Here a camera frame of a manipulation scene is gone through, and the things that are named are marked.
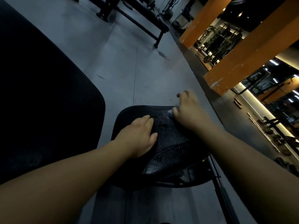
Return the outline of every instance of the orange pillar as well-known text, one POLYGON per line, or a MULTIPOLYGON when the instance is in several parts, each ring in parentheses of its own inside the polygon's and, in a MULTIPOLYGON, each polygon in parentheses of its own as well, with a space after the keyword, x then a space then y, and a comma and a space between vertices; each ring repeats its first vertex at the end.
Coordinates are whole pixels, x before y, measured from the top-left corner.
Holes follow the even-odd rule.
POLYGON ((257 99, 261 101, 264 105, 270 104, 273 101, 278 100, 279 98, 287 95, 288 93, 292 92, 293 90, 296 90, 299 88, 299 79, 297 77, 293 77, 292 79, 287 79, 283 82, 283 86, 280 87, 278 90, 276 90, 273 94, 271 94, 269 97, 263 100, 264 97, 266 97, 268 94, 270 94, 272 91, 274 91, 277 86, 267 90, 265 93, 259 95, 257 99))
POLYGON ((286 0, 213 67, 204 79, 223 95, 299 39, 299 0, 286 0))
POLYGON ((200 35, 219 16, 231 0, 208 0, 202 10, 196 15, 191 25, 180 37, 180 42, 190 49, 200 35))

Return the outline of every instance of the fluorescent light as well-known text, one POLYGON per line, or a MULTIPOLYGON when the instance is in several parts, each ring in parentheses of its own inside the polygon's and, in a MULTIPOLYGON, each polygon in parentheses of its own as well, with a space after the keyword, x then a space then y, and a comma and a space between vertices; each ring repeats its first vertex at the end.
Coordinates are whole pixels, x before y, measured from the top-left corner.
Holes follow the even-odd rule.
POLYGON ((275 64, 276 66, 279 65, 279 63, 275 62, 274 60, 270 60, 270 62, 275 64))
POLYGON ((295 94, 299 95, 299 93, 298 93, 296 90, 293 90, 293 92, 294 92, 295 94))

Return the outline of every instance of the person's left hand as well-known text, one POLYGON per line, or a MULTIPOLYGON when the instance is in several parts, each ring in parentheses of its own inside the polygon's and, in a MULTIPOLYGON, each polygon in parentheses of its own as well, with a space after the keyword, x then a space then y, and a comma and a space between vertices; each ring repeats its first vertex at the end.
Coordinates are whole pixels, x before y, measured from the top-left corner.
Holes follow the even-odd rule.
POLYGON ((123 128, 114 141, 124 145, 130 152, 130 158, 147 153, 155 144, 158 134, 150 135, 154 119, 149 115, 135 119, 131 125, 123 128))

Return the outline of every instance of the hand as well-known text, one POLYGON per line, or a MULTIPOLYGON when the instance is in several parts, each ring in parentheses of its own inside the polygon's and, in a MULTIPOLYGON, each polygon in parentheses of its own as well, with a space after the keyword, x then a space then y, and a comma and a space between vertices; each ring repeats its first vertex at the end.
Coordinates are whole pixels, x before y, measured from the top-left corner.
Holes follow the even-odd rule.
POLYGON ((150 135, 154 119, 149 115, 135 119, 131 125, 123 128, 114 141, 129 150, 130 158, 137 158, 147 153, 155 144, 158 134, 150 135))
POLYGON ((190 90, 185 90, 177 94, 180 98, 180 107, 173 108, 175 119, 185 128, 198 131, 211 124, 210 117, 205 110, 200 107, 195 94, 190 90))

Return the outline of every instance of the gym bench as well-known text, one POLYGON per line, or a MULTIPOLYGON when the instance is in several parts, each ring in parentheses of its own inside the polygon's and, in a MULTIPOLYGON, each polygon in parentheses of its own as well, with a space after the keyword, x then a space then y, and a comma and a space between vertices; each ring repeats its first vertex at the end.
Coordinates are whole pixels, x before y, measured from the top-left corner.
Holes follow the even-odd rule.
POLYGON ((141 28, 144 32, 146 32, 149 36, 151 36, 153 39, 156 40, 156 43, 154 44, 155 48, 158 48, 158 44, 161 41, 161 38, 164 33, 169 31, 169 27, 163 23, 162 19, 159 16, 156 16, 151 10, 144 7, 142 4, 140 4, 137 0, 122 0, 125 3, 129 4, 132 8, 136 9, 141 15, 143 15, 146 19, 148 19, 152 24, 154 24, 157 28, 161 30, 158 37, 156 37, 154 34, 152 34, 148 29, 146 29, 144 26, 142 26, 140 23, 138 23, 136 20, 134 20, 131 16, 123 12, 117 5, 120 0, 89 0, 92 3, 94 3, 96 6, 98 6, 101 10, 97 13, 97 16, 100 17, 102 20, 108 22, 108 16, 111 13, 111 11, 114 9, 124 15, 126 18, 128 18, 131 22, 133 22, 135 25, 137 25, 139 28, 141 28))

